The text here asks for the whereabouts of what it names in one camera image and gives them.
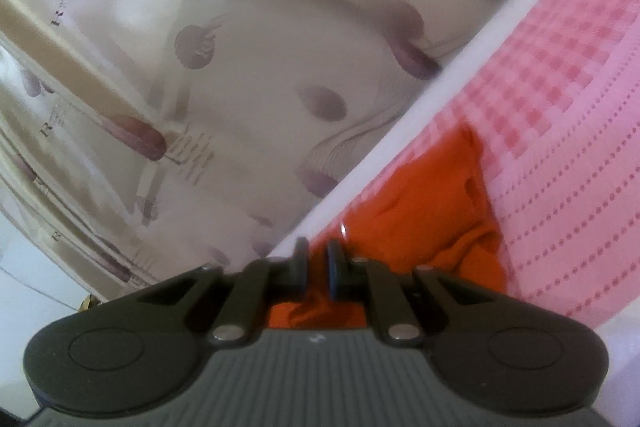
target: beige curtain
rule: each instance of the beige curtain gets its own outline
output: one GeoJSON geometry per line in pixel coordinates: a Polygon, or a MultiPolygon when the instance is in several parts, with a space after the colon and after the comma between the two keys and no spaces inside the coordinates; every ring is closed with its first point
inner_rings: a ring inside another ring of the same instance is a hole
{"type": "Polygon", "coordinates": [[[0,206],[105,299],[271,248],[504,0],[0,0],[0,206]]]}

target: orange cloth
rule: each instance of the orange cloth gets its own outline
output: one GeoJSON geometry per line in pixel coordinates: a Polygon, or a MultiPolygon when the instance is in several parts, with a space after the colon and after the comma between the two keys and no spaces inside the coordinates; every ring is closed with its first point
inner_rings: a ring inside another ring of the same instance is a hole
{"type": "MultiPolygon", "coordinates": [[[[430,264],[504,291],[495,255],[501,236],[482,179],[481,154],[475,131],[462,125],[400,166],[375,196],[345,216],[348,252],[383,261],[397,273],[430,264]]],[[[308,298],[274,307],[271,327],[366,325],[360,305],[329,300],[323,250],[331,237],[342,238],[338,230],[329,230],[312,245],[308,298]]]]}

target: ribbed gray plastic surface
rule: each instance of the ribbed gray plastic surface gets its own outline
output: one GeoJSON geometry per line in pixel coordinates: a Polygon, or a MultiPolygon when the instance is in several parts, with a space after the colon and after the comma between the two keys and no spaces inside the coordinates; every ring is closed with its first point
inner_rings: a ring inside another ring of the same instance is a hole
{"type": "Polygon", "coordinates": [[[45,410],[29,425],[608,427],[587,409],[530,420],[479,409],[440,383],[420,353],[385,346],[369,330],[266,330],[249,347],[217,352],[187,391],[154,410],[103,420],[45,410]]]}

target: metal rivet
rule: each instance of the metal rivet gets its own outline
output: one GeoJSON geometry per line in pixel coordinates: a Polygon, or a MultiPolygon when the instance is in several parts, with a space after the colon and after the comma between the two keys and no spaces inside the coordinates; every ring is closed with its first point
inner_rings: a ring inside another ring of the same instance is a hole
{"type": "Polygon", "coordinates": [[[396,324],[389,328],[388,333],[396,341],[410,341],[420,335],[420,330],[412,324],[396,324]]]}
{"type": "Polygon", "coordinates": [[[238,341],[244,337],[244,330],[235,324],[225,324],[213,330],[213,338],[221,342],[238,341]]]}

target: pink cloth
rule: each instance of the pink cloth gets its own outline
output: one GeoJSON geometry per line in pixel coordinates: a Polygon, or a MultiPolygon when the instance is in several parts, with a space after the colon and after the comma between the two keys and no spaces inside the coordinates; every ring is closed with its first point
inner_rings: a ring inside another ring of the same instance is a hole
{"type": "Polygon", "coordinates": [[[350,208],[466,120],[486,146],[510,292],[606,321],[640,295],[639,11],[640,0],[539,0],[350,208]]]}

